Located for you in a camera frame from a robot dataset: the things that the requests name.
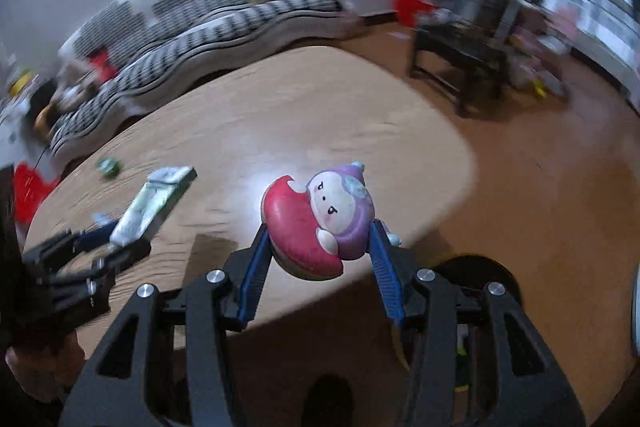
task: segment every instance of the silver bolt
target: silver bolt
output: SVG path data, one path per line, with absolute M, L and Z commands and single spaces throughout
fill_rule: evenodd
M 489 283 L 489 293 L 491 293 L 491 295 L 497 295 L 499 297 L 500 295 L 504 295 L 504 292 L 504 286 L 499 282 Z
M 225 278 L 225 273 L 222 270 L 211 270 L 207 273 L 207 281 L 212 284 L 222 282 Z
M 147 283 L 144 283 L 136 291 L 136 293 L 138 294 L 138 297 L 142 297 L 143 299 L 147 298 L 153 292 L 154 292 L 154 287 Z
M 436 278 L 436 272 L 428 268 L 420 268 L 416 273 L 416 277 L 422 282 L 430 282 Z

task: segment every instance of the striped sofa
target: striped sofa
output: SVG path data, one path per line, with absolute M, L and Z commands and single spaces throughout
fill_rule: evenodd
M 54 164 L 98 150 L 132 116 L 148 114 L 216 71 L 240 68 L 304 38 L 340 38 L 340 0 L 115 0 L 60 48 L 62 60 L 107 50 L 118 70 L 51 129 Z

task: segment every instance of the red plastic bag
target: red plastic bag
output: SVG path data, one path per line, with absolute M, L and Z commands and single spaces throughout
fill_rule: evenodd
M 393 8 L 402 26 L 415 28 L 417 15 L 431 13 L 436 7 L 428 0 L 394 0 Z
M 30 225 L 38 207 L 59 183 L 58 179 L 47 184 L 35 169 L 18 163 L 14 172 L 15 220 Z

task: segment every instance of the black shoe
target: black shoe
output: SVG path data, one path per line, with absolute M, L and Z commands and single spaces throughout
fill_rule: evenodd
M 349 382 L 322 375 L 306 395 L 301 427 L 353 426 L 353 394 Z

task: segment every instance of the wooden tabletop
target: wooden tabletop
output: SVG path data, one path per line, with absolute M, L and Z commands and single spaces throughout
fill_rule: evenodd
M 95 163 L 122 163 L 103 182 Z M 32 247 L 54 232 L 92 224 L 96 212 L 120 215 L 154 169 L 192 165 L 198 178 L 152 242 L 148 259 L 120 275 L 112 311 L 79 331 L 90 355 L 116 313 L 142 283 L 179 287 L 248 247 L 260 225 L 260 198 L 283 174 L 305 182 L 354 160 L 376 216 L 405 245 L 460 202 L 474 180 L 470 149 L 425 99 L 398 78 L 344 51 L 300 48 L 234 71 L 134 124 L 73 171 L 39 208 Z M 76 266 L 85 266 L 84 256 Z M 326 282 L 295 279 L 276 263 L 255 323 L 314 301 L 368 273 L 370 261 L 345 262 Z

